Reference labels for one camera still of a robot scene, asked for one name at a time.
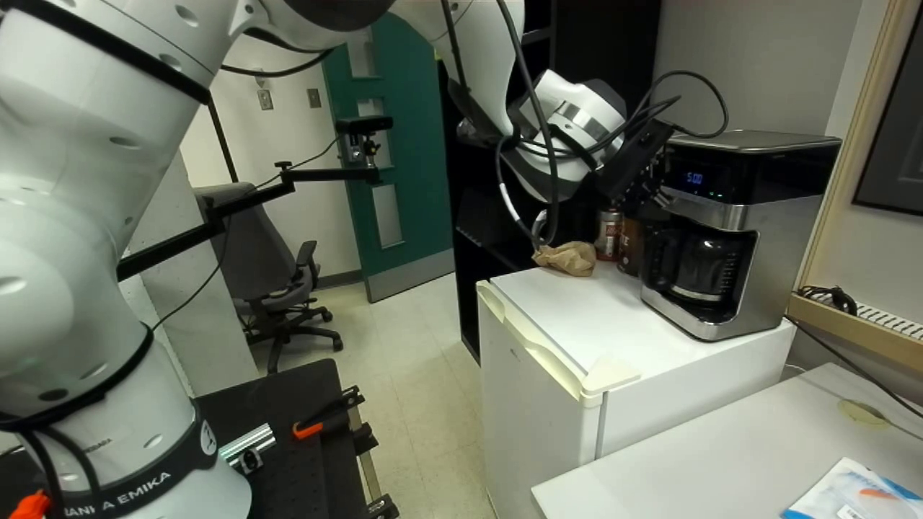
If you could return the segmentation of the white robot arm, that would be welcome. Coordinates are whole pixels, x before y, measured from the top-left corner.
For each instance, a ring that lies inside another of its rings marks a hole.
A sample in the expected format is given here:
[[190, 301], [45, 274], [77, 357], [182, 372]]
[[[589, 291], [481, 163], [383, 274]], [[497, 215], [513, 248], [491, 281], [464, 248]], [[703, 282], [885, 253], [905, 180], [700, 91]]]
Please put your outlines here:
[[247, 519], [218, 444], [119, 272], [243, 34], [325, 52], [383, 17], [442, 60], [472, 134], [560, 204], [634, 148], [602, 80], [524, 78], [528, 0], [4, 0], [0, 416], [42, 519]]

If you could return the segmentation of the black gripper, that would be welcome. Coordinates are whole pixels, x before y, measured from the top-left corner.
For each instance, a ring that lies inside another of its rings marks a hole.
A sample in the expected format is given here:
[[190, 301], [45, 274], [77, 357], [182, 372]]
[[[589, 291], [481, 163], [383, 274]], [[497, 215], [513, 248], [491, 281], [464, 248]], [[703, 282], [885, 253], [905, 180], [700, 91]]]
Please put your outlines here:
[[642, 200], [654, 194], [654, 163], [663, 155], [671, 134], [671, 125], [645, 118], [602, 168], [596, 190], [618, 215], [637, 210]]

